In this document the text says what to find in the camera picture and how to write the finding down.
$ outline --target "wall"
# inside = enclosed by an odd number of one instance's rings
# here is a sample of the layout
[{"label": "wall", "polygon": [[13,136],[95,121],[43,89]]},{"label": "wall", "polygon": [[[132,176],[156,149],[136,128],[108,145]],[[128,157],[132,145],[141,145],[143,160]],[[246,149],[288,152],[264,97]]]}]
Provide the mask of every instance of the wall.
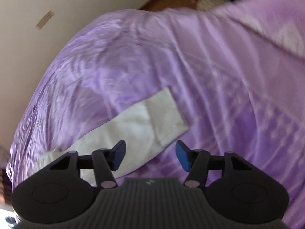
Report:
[{"label": "wall", "polygon": [[[68,40],[99,15],[148,0],[0,0],[0,145],[13,134],[48,65]],[[39,31],[38,21],[55,15]]]}]

